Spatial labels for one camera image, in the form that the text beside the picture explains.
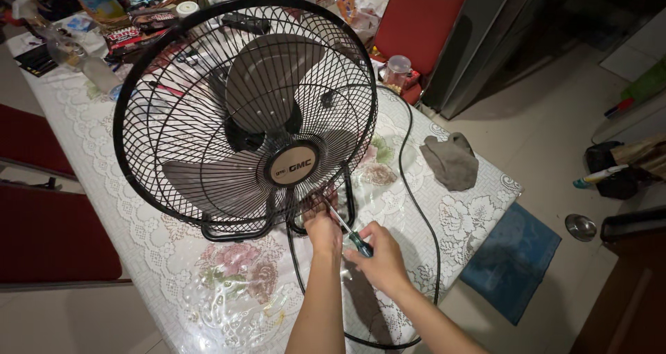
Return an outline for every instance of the blue towel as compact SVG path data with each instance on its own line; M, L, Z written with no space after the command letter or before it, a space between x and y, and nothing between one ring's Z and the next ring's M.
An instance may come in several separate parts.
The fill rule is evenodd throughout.
M517 325L562 239L518 203L509 207L460 274Z

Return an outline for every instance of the fan blade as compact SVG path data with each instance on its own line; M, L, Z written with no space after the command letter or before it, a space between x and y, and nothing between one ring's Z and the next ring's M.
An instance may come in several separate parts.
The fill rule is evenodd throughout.
M227 109L238 126L261 133L282 126L294 108L296 86L324 58L305 36L258 36L238 53L227 79Z
M271 194L257 182L260 162L259 155L241 151L206 164L171 160L162 164L162 172L171 186L201 211L246 217Z
M319 161L317 171L312 174L313 181L332 177L331 172L335 172L349 159L358 141L354 133L342 129L324 131L319 137L323 143L324 155Z

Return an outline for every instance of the clear plastic table cover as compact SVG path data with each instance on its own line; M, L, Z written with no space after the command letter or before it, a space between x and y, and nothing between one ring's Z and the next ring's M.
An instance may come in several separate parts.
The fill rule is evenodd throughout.
M14 55L31 48L26 38L8 41ZM255 241L208 242L197 228L160 213L128 186L113 151L114 103L81 74L62 68L42 78L23 74L169 347L181 353L284 352L303 300L284 225ZM378 108L372 145L352 174L354 227L372 220L386 226L400 244L412 282L432 298L435 244L398 171L408 111L384 90L378 91ZM402 162L437 234L443 293L521 187L477 155L476 186L447 191L434 179L418 146L428 135L444 140L448 133L416 110L413 122ZM307 283L312 249L307 238L294 241ZM343 263L340 275L346 332L384 344L414 338L404 314L354 267ZM350 340L346 344L350 353L378 351Z

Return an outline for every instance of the red chair backrest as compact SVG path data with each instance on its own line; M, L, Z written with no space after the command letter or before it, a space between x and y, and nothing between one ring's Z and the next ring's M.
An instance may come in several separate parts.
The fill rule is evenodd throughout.
M389 0L375 36L384 55L402 54L422 75L432 72L465 0Z
M0 283L108 281L121 261L88 197L0 183Z
M44 117L0 104L0 139L0 159L75 178Z

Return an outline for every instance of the hand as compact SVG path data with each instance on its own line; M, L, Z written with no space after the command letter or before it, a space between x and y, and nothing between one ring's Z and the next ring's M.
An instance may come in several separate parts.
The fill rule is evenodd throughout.
M338 195L329 197L331 205L335 207ZM342 253L342 230L337 219L329 215L324 203L313 207L303 214L305 230L312 242L313 254L325 253L340 256Z
M358 234L362 239L372 234L370 246L374 250L374 256L366 258L356 250L347 250L344 257L356 263L356 268L365 274L368 281L391 299L395 300L404 290L413 289L407 277L400 246L391 233L373 221Z

